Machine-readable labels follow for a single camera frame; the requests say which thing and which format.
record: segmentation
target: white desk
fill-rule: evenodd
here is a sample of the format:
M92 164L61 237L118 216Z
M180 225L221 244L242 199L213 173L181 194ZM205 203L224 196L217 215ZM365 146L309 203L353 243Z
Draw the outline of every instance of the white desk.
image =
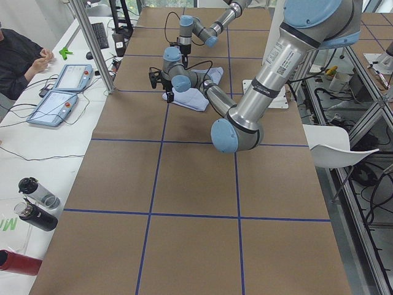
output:
M90 21L92 23L103 22L107 28L110 18L90 17ZM78 23L75 20L53 50L56 59L51 62L47 70L37 74L31 81L31 84L46 79L51 75L59 74L65 64L90 63L93 65L93 68L96 68L94 60L87 60L85 58L89 49L81 30L68 48L74 54L68 55L68 59L64 61L58 53L59 50L66 45L77 27ZM112 31L108 28L107 32L109 48L102 50L105 60L115 55L114 42L111 36ZM107 65L110 65L111 62L111 59L108 60ZM39 89L41 89L44 84L45 82L42 82L26 89L15 104L38 104L41 100L41 97L38 95ZM84 92L84 94L88 100L90 100L90 104L87 106L85 113L74 125L62 123L57 128L41 128L37 127L37 125L30 125L24 122L11 127L0 128L1 146L4 149L23 155L28 159L41 159L55 155L84 155L90 142L91 133L96 126L107 97L107 91L102 79L96 81L91 88ZM66 119L67 122L74 122L80 116L87 103L87 99L80 94L79 102L74 107L71 115ZM29 106L19 106L13 108L13 110L20 116L27 116L32 111L32 109L27 109L28 107ZM24 120L26 119L21 119L9 112L0 126L12 125L14 123L23 122ZM27 162L15 155L0 150L0 199L20 197L22 201L22 195L18 193L19 180L24 177L32 176L37 178L42 185L59 197L62 205L64 205L80 164L82 163L82 159L82 157L70 157ZM56 210L48 210L48 212L59 217L62 208L63 206L60 206ZM53 232L54 230L51 232L44 232L43 230L33 227L25 254L34 258L43 259ZM0 295L28 294L35 279L36 277L27 275L0 272Z

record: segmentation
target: white chair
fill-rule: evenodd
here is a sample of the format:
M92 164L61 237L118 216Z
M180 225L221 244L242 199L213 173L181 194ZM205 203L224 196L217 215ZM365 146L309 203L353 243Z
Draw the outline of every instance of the white chair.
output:
M341 127L303 125L303 129L315 166L322 168L351 167L347 177L333 197L333 201L338 197L339 192L351 176L354 165L368 155L379 151L379 149L362 152L351 151L348 133Z

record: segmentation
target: aluminum pole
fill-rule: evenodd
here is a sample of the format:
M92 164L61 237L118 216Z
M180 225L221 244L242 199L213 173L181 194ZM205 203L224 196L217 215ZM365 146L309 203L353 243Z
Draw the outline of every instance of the aluminum pole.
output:
M103 54L101 53L97 38L94 35L93 28L91 27L85 7L80 0L70 0L69 3L74 10L76 18L78 19L79 26L84 34L88 48L93 55L94 61L101 75L101 78L104 81L105 87L108 93L112 93L115 89L113 80L105 64Z

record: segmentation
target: table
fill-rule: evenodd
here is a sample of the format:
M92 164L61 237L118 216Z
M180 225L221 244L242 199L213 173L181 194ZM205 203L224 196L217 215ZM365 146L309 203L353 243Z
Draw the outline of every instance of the table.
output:
M151 89L172 10L205 25L223 12L142 11L30 294L350 294L296 103L266 112L259 147L221 154L211 107ZM170 18L170 40L177 28ZM219 85L238 100L269 29L266 10L245 10L190 65L223 67Z
M92 23L103 22L107 27L110 18L91 17L90 20ZM79 31L69 46L69 50L74 53L73 55L68 55L68 59L64 61L58 53L58 51L68 42L73 32L77 29L77 26L77 21L71 24L53 50L56 57L55 61L51 62L49 68L43 73L37 74L31 83L46 79L54 74L59 74L65 64L90 63L93 65L93 68L95 67L93 60L87 60L85 58L89 49L81 31ZM108 59L115 55L114 42L110 35L108 41L109 48L102 50L104 59ZM39 89L43 86L44 83L28 87L15 104L38 104L41 100L41 97L38 96ZM102 80L100 79L95 82L90 89L84 92L84 95L85 97L81 94L79 95L79 102L71 115L66 119L67 122L75 122L86 105L89 104L85 113L74 125L66 125L63 123L57 128L42 128L22 123L4 127L6 125L23 122L23 119L12 113L8 113L0 124L0 126L3 127L0 128L1 146L12 152L23 155L28 159L41 159L55 155L83 156L107 97L106 88ZM26 109L26 106L15 107L13 110L21 116L27 116L31 113L31 109ZM18 193L19 180L24 177L33 176L60 198L62 206L56 210L50 210L51 214L60 217L63 205L67 201L69 191L71 190L77 171L82 163L82 157L27 162L5 151L0 151L0 159L0 174L2 175L2 195L0 199L21 198L22 195ZM26 255L43 259L53 233L54 231L44 232L40 229L33 228ZM28 294L35 279L36 277L16 274L8 275L5 279L0 277L0 294Z

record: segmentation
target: light blue joint cap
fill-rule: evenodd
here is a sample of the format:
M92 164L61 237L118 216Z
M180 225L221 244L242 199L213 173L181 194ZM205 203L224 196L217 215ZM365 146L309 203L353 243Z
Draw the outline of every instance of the light blue joint cap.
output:
M209 47L213 47L213 46L215 46L215 44L217 43L218 40L219 40L219 38L217 38L215 36L211 36L208 40L206 40L205 44Z
M191 81L185 75L177 75L172 78L172 86L177 92L185 92L191 88Z
M194 24L194 18L190 15L182 15L180 17L181 26L192 26Z
M286 0L284 21L296 29L311 28L334 14L343 0Z
M344 46L350 46L352 44L355 44L359 40L359 38L360 31L345 37L325 41L321 44L321 46L319 46L318 49L334 49Z
M236 152L238 150L238 135L235 128L227 119L218 119L210 131L213 145L220 152Z
M179 61L182 59L182 54L176 47L167 47L164 51L163 58L166 61Z

